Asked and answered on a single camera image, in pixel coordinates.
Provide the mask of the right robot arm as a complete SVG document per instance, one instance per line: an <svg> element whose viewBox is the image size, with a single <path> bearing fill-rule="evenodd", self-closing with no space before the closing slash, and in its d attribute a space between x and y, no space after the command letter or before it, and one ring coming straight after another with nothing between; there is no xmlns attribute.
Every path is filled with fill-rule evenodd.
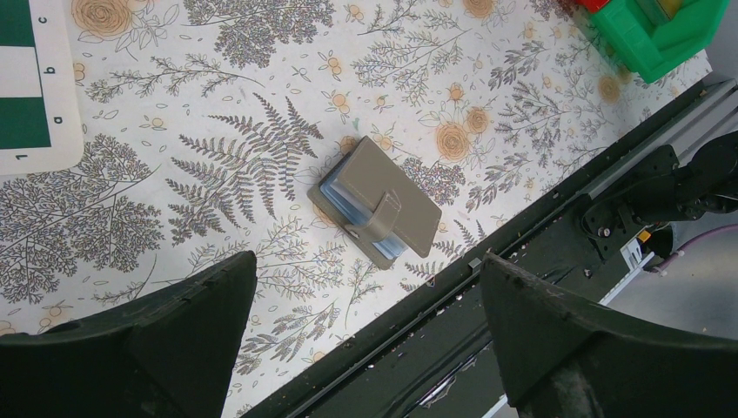
<svg viewBox="0 0 738 418"><path fill-rule="evenodd" d="M646 226L737 210L737 133L708 141L685 165L662 145L596 197L580 225L606 261Z"/></svg>

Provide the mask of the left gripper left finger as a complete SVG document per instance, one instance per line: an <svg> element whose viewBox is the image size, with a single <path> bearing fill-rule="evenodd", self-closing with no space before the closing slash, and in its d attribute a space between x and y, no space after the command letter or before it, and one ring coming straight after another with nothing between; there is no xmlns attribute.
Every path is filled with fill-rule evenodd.
<svg viewBox="0 0 738 418"><path fill-rule="evenodd" d="M218 417L257 285L253 252L42 334L1 339L4 417Z"/></svg>

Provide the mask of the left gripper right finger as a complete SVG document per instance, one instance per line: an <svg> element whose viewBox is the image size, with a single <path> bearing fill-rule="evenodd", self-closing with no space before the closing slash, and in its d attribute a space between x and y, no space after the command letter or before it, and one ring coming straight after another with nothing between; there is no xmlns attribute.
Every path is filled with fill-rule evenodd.
<svg viewBox="0 0 738 418"><path fill-rule="evenodd" d="M736 416L735 340L620 313L493 253L480 282L502 386L520 416Z"/></svg>

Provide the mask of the grey card holder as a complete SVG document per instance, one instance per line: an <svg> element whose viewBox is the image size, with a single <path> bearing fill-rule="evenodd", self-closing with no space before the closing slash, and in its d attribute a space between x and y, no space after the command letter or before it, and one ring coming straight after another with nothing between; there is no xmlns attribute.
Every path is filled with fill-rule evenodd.
<svg viewBox="0 0 738 418"><path fill-rule="evenodd" d="M312 188L309 200L379 269L406 250L429 255L442 211L370 138Z"/></svg>

